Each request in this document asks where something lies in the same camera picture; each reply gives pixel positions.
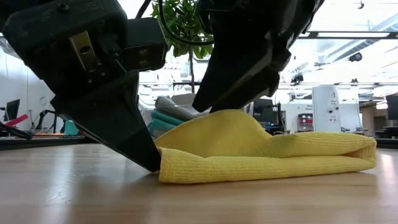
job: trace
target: office desk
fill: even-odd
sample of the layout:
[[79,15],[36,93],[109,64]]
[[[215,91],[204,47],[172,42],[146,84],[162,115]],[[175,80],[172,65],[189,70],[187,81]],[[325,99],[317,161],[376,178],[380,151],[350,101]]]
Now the office desk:
[[97,144],[0,151],[0,223],[398,223],[398,152],[367,172],[161,184]]

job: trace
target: pink object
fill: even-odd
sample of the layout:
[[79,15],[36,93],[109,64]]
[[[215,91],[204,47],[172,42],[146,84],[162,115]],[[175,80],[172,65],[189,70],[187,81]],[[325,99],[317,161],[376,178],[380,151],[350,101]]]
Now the pink object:
[[17,124],[19,124],[19,123],[25,121],[25,120],[28,119],[28,118],[29,118],[29,117],[28,117],[26,114],[24,114],[24,115],[20,116],[20,117],[17,118],[17,119],[13,119],[13,120],[7,122],[5,125],[12,127],[12,126],[15,126],[15,125],[17,125]]

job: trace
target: teal towel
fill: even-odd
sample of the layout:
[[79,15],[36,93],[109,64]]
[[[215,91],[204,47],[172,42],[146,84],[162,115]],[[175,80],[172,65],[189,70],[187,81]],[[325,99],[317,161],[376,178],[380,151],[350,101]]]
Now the teal towel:
[[170,131],[171,129],[177,127],[176,125],[169,124],[165,121],[162,121],[161,119],[154,118],[152,122],[148,125],[148,129],[150,132],[150,135],[152,135],[155,138],[160,137],[167,131]]
[[73,121],[65,121],[65,135],[74,136],[79,133],[79,129],[77,129],[75,123]]
[[156,110],[153,110],[151,115],[152,115],[152,119],[153,120],[155,120],[157,118],[157,119],[160,119],[162,121],[165,121],[166,123],[173,124],[175,126],[184,123],[183,121],[180,121],[179,119],[175,119],[175,118],[173,118],[171,116],[167,116],[166,114],[163,114],[163,113],[161,113],[159,111],[156,111]]

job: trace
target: white appliance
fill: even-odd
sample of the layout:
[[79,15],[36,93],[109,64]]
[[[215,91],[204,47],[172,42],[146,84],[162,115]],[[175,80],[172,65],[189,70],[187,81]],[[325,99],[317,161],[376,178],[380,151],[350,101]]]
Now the white appliance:
[[341,132],[337,86],[312,88],[314,131]]

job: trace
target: stack of towels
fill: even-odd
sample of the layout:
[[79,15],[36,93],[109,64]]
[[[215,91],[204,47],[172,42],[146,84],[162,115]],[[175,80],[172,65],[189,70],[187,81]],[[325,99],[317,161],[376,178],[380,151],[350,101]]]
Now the stack of towels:
[[194,97],[194,94],[158,97],[155,110],[151,113],[152,122],[148,125],[152,137],[158,138],[186,121],[208,115],[208,111],[199,113],[193,109]]

